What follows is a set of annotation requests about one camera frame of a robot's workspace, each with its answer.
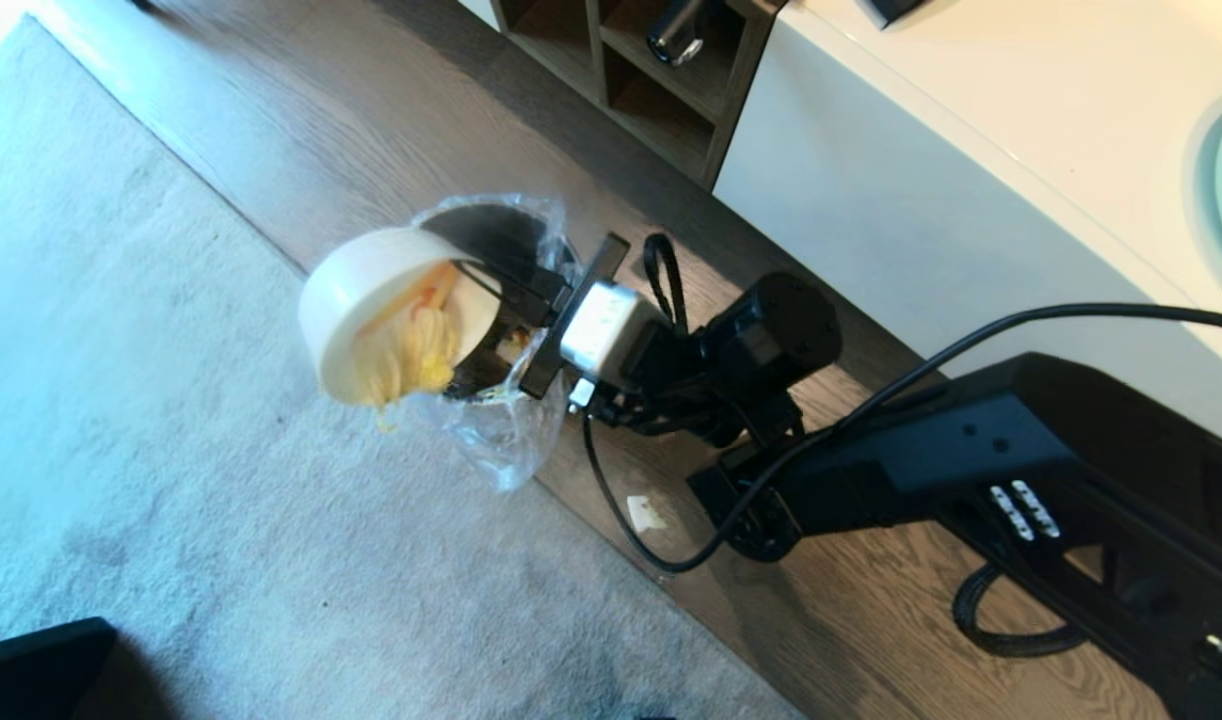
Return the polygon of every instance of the white cabinet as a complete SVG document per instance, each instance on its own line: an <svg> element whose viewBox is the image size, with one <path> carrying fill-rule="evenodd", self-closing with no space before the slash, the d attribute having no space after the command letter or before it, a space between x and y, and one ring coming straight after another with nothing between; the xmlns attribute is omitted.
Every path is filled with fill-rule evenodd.
<svg viewBox="0 0 1222 720"><path fill-rule="evenodd" d="M1028 307L1222 310L1202 187L1222 2L959 0L879 32L855 0L781 12L716 196L919 354ZM1222 436L1222 331L1028 325L948 366L1036 350Z"/></svg>

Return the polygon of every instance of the shelf compartment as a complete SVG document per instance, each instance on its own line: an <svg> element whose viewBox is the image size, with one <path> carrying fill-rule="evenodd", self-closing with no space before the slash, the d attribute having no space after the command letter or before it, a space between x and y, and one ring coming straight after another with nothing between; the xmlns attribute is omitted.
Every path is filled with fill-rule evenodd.
<svg viewBox="0 0 1222 720"><path fill-rule="evenodd" d="M602 21L602 42L631 64L716 123L726 109L731 68L744 33L744 18L722 6L704 28L704 48L688 64L670 67L646 46L646 32L668 0L621 0Z"/></svg>
<svg viewBox="0 0 1222 720"><path fill-rule="evenodd" d="M611 100L607 115L681 172L703 182L712 123L611 46L602 49Z"/></svg>
<svg viewBox="0 0 1222 720"><path fill-rule="evenodd" d="M528 55L596 100L585 0L502 0L505 28Z"/></svg>

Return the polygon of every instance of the black object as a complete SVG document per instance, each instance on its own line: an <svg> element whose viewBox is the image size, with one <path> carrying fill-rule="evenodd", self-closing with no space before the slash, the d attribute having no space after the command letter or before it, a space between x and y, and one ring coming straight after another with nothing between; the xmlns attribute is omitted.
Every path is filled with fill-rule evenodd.
<svg viewBox="0 0 1222 720"><path fill-rule="evenodd" d="M661 64L681 65L704 46L704 23L723 0L673 0L646 33L646 46Z"/></svg>
<svg viewBox="0 0 1222 720"><path fill-rule="evenodd" d="M594 264L567 296L557 315L565 323L588 287L610 281L606 268L615 273L623 260L626 246L613 240L602 243L613 262ZM651 565L683 573L725 542L775 561L807 535L938 520L989 562L954 606L978 647L1041 656L1090 639L1158 692L1174 716L1222 718L1218 438L1103 373L1044 354L896 397L982 340L1033 320L1111 315L1222 328L1222 314L1129 304L1024 310L969 334L807 436L785 390L838 356L838 328L822 296L789 275L767 275L710 328L687 334L675 255L667 238L653 244L648 279L667 323L615 339L634 350L613 368L634 391L594 384L583 427L599 489ZM541 378L562 364L556 350L566 328L555 325L555 369ZM543 395L546 386L532 389ZM749 432L747 443L688 479L717 526L693 557L662 560L633 532L598 463L594 419L643 434L687 429L720 447ZM1101 551L1099 577L1066 557L1086 548ZM980 630L975 610L1000 571L1068 625L1019 637Z"/></svg>
<svg viewBox="0 0 1222 720"><path fill-rule="evenodd" d="M689 479L712 518L766 456ZM1103 373L1023 354L815 443L731 546L775 560L800 535L919 520L971 544L1173 715L1222 718L1218 439ZM1084 546L1113 557L1113 573L1088 577L1066 559Z"/></svg>
<svg viewBox="0 0 1222 720"><path fill-rule="evenodd" d="M759 277L706 328L688 334L678 260L662 233L646 238L648 281L671 328L649 328L616 374L635 391L601 388L594 419L643 436L687 430L726 447L748 430L764 447L802 428L788 388L838 359L841 332L821 291L786 273ZM672 302L657 277L662 262Z"/></svg>
<svg viewBox="0 0 1222 720"><path fill-rule="evenodd" d="M876 13L881 15L884 20L882 27L893 23L896 20L903 18L904 15L912 13L916 10L919 5L926 2L926 0L864 0L873 6Z"/></svg>
<svg viewBox="0 0 1222 720"><path fill-rule="evenodd" d="M1001 575L1003 571L998 565L986 562L971 577L963 579L953 597L954 625L975 647L995 656L1045 656L1070 652L1088 642L1086 634L1073 625L1062 625L1040 634L1003 634L980 630L976 620L980 601Z"/></svg>
<svg viewBox="0 0 1222 720"><path fill-rule="evenodd" d="M0 642L0 720L67 720L116 639L87 619Z"/></svg>

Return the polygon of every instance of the black cable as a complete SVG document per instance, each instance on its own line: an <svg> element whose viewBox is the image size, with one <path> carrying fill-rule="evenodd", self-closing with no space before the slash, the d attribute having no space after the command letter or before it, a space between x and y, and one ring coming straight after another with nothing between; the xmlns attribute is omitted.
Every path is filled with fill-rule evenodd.
<svg viewBox="0 0 1222 720"><path fill-rule="evenodd" d="M906 389L913 386L913 383L920 381L923 378L935 373L941 366L948 363L954 357L963 354L971 347L980 345L980 342L993 337L995 334L1009 331L1012 328L1018 328L1024 323L1031 323L1033 320L1048 320L1051 318L1149 318L1155 320L1174 320L1180 323L1196 323L1202 325L1213 325L1215 328L1222 328L1222 313L1210 313L1210 310L1194 310L1190 307L1172 307L1172 306L1140 306L1132 304L1132 302L1079 302L1079 304L1070 306L1047 306L1039 307L1035 310L1023 310L1023 313L1015 313L1014 315L1007 315L1001 320L995 320L985 328L978 329L978 331L968 334L958 342L954 342L949 347L941 350L926 363L921 363L912 372L904 374L898 381L891 383L888 386L882 388L881 391L874 392L870 399L862 402L857 410L851 411L848 416L840 421L838 424L833 425L833 434L842 433L848 427L853 425L855 421L863 418L863 416L871 413L877 406L882 405L887 400L904 392Z"/></svg>
<svg viewBox="0 0 1222 720"><path fill-rule="evenodd" d="M990 633L989 630L980 630L980 601L1002 573L998 566L989 562L971 573L971 577L963 579L953 598L953 621L975 647L996 656L1046 656L1073 650L1088 642L1081 630L1072 625L1036 634Z"/></svg>
<svg viewBox="0 0 1222 720"><path fill-rule="evenodd" d="M704 561L709 560L710 556L717 551L717 548L722 546L722 543L726 542L726 537L731 534L731 531L734 529L734 524L738 523L741 515L744 513L744 510L748 510L749 502L753 502L753 499L756 498L756 491L754 491L754 489L744 493L744 496L734 504L734 507L731 510L730 515L726 516L726 520L722 520L722 524L717 528L717 532L712 533L710 542L704 544L699 553L695 553L695 555L688 560L670 562L668 560L656 555L656 553L653 553L651 548L648 548L646 544L642 542L638 533L633 532L633 528L631 528L629 521L624 520L624 512L620 511L620 502L616 502L615 495L611 495L611 488L607 487L606 476L602 474L602 465L601 462L598 462L598 451L593 447L593 421L589 414L584 416L584 451L589 455L589 466L593 468L593 478L598 480L598 488L601 489L602 498L606 498L607 505L615 515L616 523L620 524L622 531L624 531L624 538L629 539L629 544L639 553L639 555L642 555L648 562L651 562L651 565L655 565L656 568L661 570L664 573L684 573L688 570L699 568L699 566L704 565Z"/></svg>
<svg viewBox="0 0 1222 720"><path fill-rule="evenodd" d="M668 291L675 299L672 306L660 287L660 260L664 260L665 273L668 275ZM683 297L683 275L678 269L675 243L668 240L666 233L656 232L646 236L642 247L642 264L643 269L646 269L646 281L651 284L651 292L656 295L656 304L675 324L675 330L684 336L689 331L687 328L687 301Z"/></svg>
<svg viewBox="0 0 1222 720"><path fill-rule="evenodd" d="M637 548L638 553L646 559L648 562L655 565L656 568L665 571L665 573L684 573L688 570L698 568L704 561L712 556L712 553L717 551L717 548L726 542L727 535L733 532L736 523L738 523L741 515L748 506L752 505L753 499L763 491L763 488L771 482L775 476L783 469L786 465L796 460L803 452L811 450L821 445L821 443L829 441L830 438L836 436L841 429L846 429L853 425L855 421L863 418L868 413L873 413L880 405L890 400L891 397L899 395L904 389L912 386L913 383L919 381L919 379L925 378L931 374L937 368L948 363L958 354L963 354L969 348L980 345L980 342L989 340L995 336L995 334L1008 331L1011 328L1017 328L1024 323L1033 320L1045 320L1050 318L1077 318L1077 317L1118 317L1118 318L1151 318L1161 320L1176 320L1185 323L1199 323L1205 325L1213 325L1215 328L1222 328L1222 314L1209 313L1209 310L1193 310L1188 307L1169 307L1169 306L1133 306L1133 304L1117 304L1117 302L1100 302L1100 304L1073 304L1073 306L1050 306L1040 307L1035 310L1024 310L1023 313L1017 313L1014 315L1007 315L1001 320L990 323L985 328L978 329L978 331L968 334L958 342L954 342L948 348L940 351L938 354L931 357L931 359L925 361L909 373L904 374L898 381L891 383L888 386L882 388L881 391L873 395L870 399L864 401L862 405L853 410L852 413L846 416L840 423L833 424L830 428L818 430L815 433L808 434L807 439L803 439L798 445L791 446L786 450L783 455L776 457L767 465L763 473L758 474L758 478L753 480L752 485L741 496L741 500L734 502L733 509L726 520L722 520L722 524L719 526L717 532L712 533L710 542L704 544L704 548L699 553L695 553L694 557L684 560L681 562L670 562L662 560L655 553L651 553L646 544L643 544L642 539L638 538L633 528L629 527L628 521L624 520L623 512L620 512L620 504L616 502L615 496L611 495L611 488L607 488L606 477L602 477L602 467L598 463L598 452L593 447L593 429L591 419L589 416L584 416L584 449L589 455L589 465L593 467L593 477L598 479L598 487L602 489L602 496L606 498L607 505L611 506L611 511L616 516L620 528L624 531L624 535L629 538L629 543Z"/></svg>

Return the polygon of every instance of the wooden floor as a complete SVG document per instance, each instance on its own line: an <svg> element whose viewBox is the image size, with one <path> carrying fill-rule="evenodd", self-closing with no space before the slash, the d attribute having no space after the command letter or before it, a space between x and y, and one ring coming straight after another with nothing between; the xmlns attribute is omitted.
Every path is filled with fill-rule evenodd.
<svg viewBox="0 0 1222 720"><path fill-rule="evenodd" d="M445 196L502 191L565 199L585 254L607 231L671 229L698 320L759 274L798 268L455 1L163 7L148 17L123 0L46 0L38 13L301 269ZM623 275L644 284L637 269ZM836 302L843 363L796 391L815 427L916 361ZM688 555L712 532L683 484L708 456L698 443L602 430L599 445L621 496L664 506L670 531L648 537L661 553ZM539 480L642 566L602 506L574 425ZM948 533L916 524L813 538L777 565L722 550L679 578L644 571L811 716L1163 716L1095 648L1041 661L976 652L949 620L954 588L976 566ZM1051 623L1009 584L982 616L1007 630Z"/></svg>

